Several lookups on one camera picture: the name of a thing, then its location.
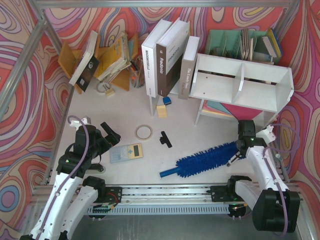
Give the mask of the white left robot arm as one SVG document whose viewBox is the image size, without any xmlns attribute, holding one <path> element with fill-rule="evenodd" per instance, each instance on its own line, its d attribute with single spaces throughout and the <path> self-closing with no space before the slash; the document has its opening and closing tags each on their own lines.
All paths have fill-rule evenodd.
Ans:
<svg viewBox="0 0 320 240">
<path fill-rule="evenodd" d="M 69 240 L 80 220 L 94 202 L 102 202 L 108 195 L 105 180 L 96 176 L 85 177 L 92 160 L 117 145 L 121 136 L 106 122 L 101 127 L 80 121 L 75 141 L 58 160 L 54 184 L 37 223 L 22 240 Z"/>
</svg>

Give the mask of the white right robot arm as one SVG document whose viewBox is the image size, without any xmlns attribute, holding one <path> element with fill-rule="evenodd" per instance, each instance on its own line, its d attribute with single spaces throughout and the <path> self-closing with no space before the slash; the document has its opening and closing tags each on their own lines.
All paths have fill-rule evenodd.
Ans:
<svg viewBox="0 0 320 240">
<path fill-rule="evenodd" d="M 257 132 L 253 120 L 238 121 L 236 147 L 250 163 L 258 186 L 242 177 L 235 181 L 234 191 L 251 209 L 256 230 L 285 235 L 296 229 L 301 198 L 283 182 L 273 165 L 269 146 L 276 140 L 273 128 L 268 125 Z"/>
</svg>

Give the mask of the black detached gripper part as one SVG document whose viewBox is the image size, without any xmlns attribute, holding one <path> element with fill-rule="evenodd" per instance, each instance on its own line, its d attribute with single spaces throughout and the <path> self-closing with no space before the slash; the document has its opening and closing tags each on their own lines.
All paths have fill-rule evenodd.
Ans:
<svg viewBox="0 0 320 240">
<path fill-rule="evenodd" d="M 172 147 L 172 144 L 171 144 L 167 134 L 165 133 L 165 131 L 161 131 L 161 137 L 159 138 L 159 141 L 162 145 L 166 144 L 168 148 Z"/>
</svg>

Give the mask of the blue microfiber duster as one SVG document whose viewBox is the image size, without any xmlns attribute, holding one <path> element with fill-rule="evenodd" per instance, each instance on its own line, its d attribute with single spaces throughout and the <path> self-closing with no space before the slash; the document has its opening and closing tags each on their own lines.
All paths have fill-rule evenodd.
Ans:
<svg viewBox="0 0 320 240">
<path fill-rule="evenodd" d="M 211 147 L 176 161 L 175 167 L 159 173 L 161 178 L 177 174 L 181 178 L 191 177 L 202 172 L 224 166 L 236 154 L 240 154 L 236 142 Z"/>
</svg>

